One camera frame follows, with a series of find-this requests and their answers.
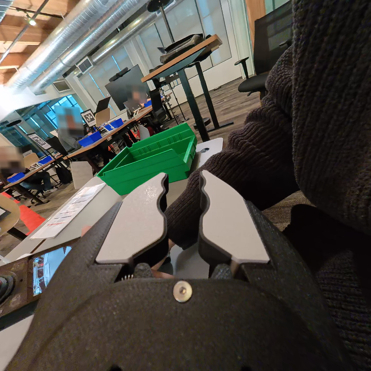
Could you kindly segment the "large black monitor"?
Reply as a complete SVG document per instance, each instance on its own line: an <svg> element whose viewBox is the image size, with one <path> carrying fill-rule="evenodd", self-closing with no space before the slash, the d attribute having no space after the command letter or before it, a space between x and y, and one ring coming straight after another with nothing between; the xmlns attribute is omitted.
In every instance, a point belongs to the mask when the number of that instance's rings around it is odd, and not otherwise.
<svg viewBox="0 0 371 371"><path fill-rule="evenodd" d="M142 82L142 78L143 74L139 65L135 65L105 85L109 96L119 110L128 109L133 112L147 103L150 88L146 82Z"/></svg>

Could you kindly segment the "wooden top standing desk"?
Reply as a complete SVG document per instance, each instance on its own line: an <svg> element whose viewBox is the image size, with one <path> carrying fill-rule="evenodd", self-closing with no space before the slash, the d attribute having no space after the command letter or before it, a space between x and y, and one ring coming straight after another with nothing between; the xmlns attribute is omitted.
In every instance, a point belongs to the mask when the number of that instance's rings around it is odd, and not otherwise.
<svg viewBox="0 0 371 371"><path fill-rule="evenodd" d="M216 131L222 127L226 127L233 124L233 121L220 125L215 113L215 109L213 106L213 102L211 100L211 96L209 94L209 90L206 84L206 80L204 78L202 68L200 65L201 57L209 57L211 53L217 50L222 45L222 40L219 38L218 35L212 35L200 44L197 44L192 49L184 52L183 54L179 55L178 57L174 58L173 60L169 61L166 64L161 65L158 69L154 70L153 72L149 73L145 77L141 78L142 82L147 82L149 80L153 80L155 78L161 77L168 77L172 74L177 74L178 78L180 79L181 85L185 92L188 104L190 106L192 115L195 120L195 125L201 136L202 142L207 142L210 140L209 132ZM214 128L207 129L200 113L199 107L197 105L196 99L192 92L191 86L189 84L185 69L195 66L197 70L197 74L202 86L202 91L206 99L206 104L210 113L211 121L213 123Z"/></svg>

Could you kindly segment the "black office chair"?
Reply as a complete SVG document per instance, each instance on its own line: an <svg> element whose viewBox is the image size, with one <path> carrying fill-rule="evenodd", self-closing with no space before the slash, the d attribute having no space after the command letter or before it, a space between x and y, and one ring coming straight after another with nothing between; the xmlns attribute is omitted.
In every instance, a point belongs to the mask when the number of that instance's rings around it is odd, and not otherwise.
<svg viewBox="0 0 371 371"><path fill-rule="evenodd" d="M259 92L260 98L266 95L266 79L281 55L292 45L292 4L287 1L269 14L255 20L253 66L255 75L248 76L246 61L249 57L235 62L241 64L246 79L238 86L238 91L248 95Z"/></svg>

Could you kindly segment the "person's right forearm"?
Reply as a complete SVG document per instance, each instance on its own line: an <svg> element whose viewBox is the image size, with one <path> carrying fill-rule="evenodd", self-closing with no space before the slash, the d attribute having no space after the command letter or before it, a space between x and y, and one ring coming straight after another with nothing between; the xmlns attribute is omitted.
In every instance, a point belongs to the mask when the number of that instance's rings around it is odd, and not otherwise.
<svg viewBox="0 0 371 371"><path fill-rule="evenodd" d="M185 190L165 211L169 240L182 248L197 241L202 170L230 185L259 210L298 191L290 113L276 104L253 110L244 126L230 133L225 148L189 176Z"/></svg>

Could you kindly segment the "long wooden-edged desk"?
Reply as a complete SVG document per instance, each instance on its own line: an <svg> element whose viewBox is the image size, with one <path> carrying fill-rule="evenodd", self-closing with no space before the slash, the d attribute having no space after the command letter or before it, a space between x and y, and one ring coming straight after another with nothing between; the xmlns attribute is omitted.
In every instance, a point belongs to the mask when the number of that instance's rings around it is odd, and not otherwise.
<svg viewBox="0 0 371 371"><path fill-rule="evenodd" d="M36 205L43 205L45 203L48 203L48 200L45 200L46 196L49 196L51 191L49 192L43 192L43 191L37 191L37 190L28 190L25 189L20 185L21 182L23 182L26 178L30 177L31 175L40 172L40 171L47 171L51 168L55 168L57 165L60 165L60 160L62 159L62 155L58 155L57 158L51 158L48 162L44 164L35 163L30 168L26 168L22 173L25 174L25 177L15 183L8 183L7 178L15 175L10 175L9 177L5 178L4 175L1 175L1 192L8 192L12 194L12 192L17 192L21 196L27 198L30 200L31 203L34 203Z"/></svg>
<svg viewBox="0 0 371 371"><path fill-rule="evenodd" d="M137 142L137 139L131 132L131 129L139 122L139 120L145 117L147 114L152 112L152 106L148 106L138 111L138 113L132 117L131 119L125 121L121 126L115 128L114 130L108 132L107 135L101 137L96 142L84 146L66 156L63 157L64 160L68 159L82 159L83 161L87 161L91 168L93 169L94 173L98 173L100 171L100 167L96 165L92 159L90 158L91 151L96 147L107 148L112 143L116 142L117 140L124 140L127 147L131 147L134 143Z"/></svg>

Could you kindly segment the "black pole stand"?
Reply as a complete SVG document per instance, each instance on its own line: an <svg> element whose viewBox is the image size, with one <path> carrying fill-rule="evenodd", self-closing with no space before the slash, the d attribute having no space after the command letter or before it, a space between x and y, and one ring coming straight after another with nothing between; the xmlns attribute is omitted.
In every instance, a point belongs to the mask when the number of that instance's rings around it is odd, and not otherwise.
<svg viewBox="0 0 371 371"><path fill-rule="evenodd" d="M166 29L168 31L171 43L173 44L175 42L175 40L174 40L174 37L173 37L173 33L171 31L167 16L165 14L165 7L167 7L171 3L173 3L173 0L149 0L147 2L146 8L147 8L147 11L149 11L151 13L157 13L157 12L160 11L160 13L162 14L162 17L164 19L165 26L166 26Z"/></svg>

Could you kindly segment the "silver ventilation duct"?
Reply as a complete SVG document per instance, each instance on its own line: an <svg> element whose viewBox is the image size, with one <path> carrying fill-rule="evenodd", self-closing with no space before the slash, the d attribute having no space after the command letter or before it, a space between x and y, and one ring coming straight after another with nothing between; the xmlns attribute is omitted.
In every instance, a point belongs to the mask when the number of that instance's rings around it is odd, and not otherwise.
<svg viewBox="0 0 371 371"><path fill-rule="evenodd" d="M127 15L124 12L123 5L112 6L109 11L101 18L102 21L94 31L89 31L83 34L69 49L67 49L61 57L54 61L35 81L30 85L31 91L35 95L40 95L42 92L55 81L63 76L69 70L74 71L78 69L76 64L83 58L90 57L94 63L94 67L102 62L105 58L112 54L121 45L126 43L129 39L138 34L143 28L155 22L159 16L159 12L151 13L147 11L147 4L144 4L138 9L128 21L125 21L125 27L112 38L106 38L106 43L101 46L94 54L89 55L89 48L99 37L104 36L109 27L113 27L113 21L123 20L123 16Z"/></svg>
<svg viewBox="0 0 371 371"><path fill-rule="evenodd" d="M43 71L49 67L62 53L77 41L83 32L88 30L95 21L105 15L109 5L123 5L124 12L132 13L146 1L104 1L86 0L79 3L61 21L58 27L42 42L36 51L26 60L5 86L14 91L29 86Z"/></svg>

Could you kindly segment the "white leaning panel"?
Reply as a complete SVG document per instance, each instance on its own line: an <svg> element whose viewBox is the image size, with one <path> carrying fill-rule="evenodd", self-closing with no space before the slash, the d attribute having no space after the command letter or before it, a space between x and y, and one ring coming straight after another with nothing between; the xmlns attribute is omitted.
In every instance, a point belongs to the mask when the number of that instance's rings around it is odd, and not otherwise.
<svg viewBox="0 0 371 371"><path fill-rule="evenodd" d="M78 190L93 178L93 169L87 161L71 162L71 174L74 189Z"/></svg>

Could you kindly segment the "person's right hand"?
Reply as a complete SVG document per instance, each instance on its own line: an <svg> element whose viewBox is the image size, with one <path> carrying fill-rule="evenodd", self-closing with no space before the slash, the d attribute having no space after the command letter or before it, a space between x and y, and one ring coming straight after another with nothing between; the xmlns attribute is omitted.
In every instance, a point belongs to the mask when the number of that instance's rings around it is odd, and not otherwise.
<svg viewBox="0 0 371 371"><path fill-rule="evenodd" d="M153 277L157 279L174 279L174 276L166 272L158 271L160 267L170 258L170 251L175 246L175 243L172 240L168 240L168 255L163 258L160 262L151 267L151 272Z"/></svg>

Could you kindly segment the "tan chair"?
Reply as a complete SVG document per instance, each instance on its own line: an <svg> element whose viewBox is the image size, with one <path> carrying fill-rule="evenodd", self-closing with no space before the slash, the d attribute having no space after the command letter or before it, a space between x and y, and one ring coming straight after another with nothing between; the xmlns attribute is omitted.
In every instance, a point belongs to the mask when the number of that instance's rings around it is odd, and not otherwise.
<svg viewBox="0 0 371 371"><path fill-rule="evenodd" d="M23 233L15 228L20 219L20 208L11 198L0 195L0 236L9 234L18 240L22 240Z"/></svg>

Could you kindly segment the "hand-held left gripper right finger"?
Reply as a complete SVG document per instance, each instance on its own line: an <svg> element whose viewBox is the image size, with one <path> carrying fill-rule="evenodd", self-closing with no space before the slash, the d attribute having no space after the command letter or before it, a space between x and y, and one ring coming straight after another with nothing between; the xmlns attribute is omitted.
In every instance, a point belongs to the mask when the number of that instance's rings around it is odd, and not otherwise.
<svg viewBox="0 0 371 371"><path fill-rule="evenodd" d="M200 256L208 264L267 264L270 258L244 198L206 170L200 186Z"/></svg>

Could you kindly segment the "printed paper sheet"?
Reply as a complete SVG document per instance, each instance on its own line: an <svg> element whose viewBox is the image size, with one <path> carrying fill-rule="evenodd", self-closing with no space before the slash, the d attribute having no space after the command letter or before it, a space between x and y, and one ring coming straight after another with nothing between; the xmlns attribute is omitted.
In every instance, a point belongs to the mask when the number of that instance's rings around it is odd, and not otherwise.
<svg viewBox="0 0 371 371"><path fill-rule="evenodd" d="M30 239L55 238L105 187L105 183L81 188L54 216L33 234Z"/></svg>

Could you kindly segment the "green plastic bin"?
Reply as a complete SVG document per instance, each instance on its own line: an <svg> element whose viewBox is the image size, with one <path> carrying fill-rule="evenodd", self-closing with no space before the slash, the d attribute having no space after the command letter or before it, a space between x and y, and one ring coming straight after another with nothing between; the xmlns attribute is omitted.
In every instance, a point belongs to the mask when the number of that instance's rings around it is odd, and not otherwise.
<svg viewBox="0 0 371 371"><path fill-rule="evenodd" d="M169 183L187 179L196 146L195 133L183 123L125 147L96 176L121 196L160 173Z"/></svg>

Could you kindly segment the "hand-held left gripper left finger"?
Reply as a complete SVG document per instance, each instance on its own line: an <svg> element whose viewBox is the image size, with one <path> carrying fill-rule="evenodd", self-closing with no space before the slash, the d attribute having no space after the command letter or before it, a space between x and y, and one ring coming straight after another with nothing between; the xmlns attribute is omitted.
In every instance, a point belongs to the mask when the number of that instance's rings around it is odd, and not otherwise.
<svg viewBox="0 0 371 371"><path fill-rule="evenodd" d="M168 255L168 175L159 173L130 192L96 256L99 264L156 265Z"/></svg>

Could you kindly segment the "wall vent grille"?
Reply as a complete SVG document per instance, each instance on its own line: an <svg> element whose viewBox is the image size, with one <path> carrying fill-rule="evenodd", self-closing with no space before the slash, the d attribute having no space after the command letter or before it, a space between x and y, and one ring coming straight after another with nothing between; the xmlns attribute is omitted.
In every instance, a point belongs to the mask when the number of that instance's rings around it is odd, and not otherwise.
<svg viewBox="0 0 371 371"><path fill-rule="evenodd" d="M87 56L77 63L76 67L79 69L81 74L85 74L94 67L94 63L92 62L91 58Z"/></svg>

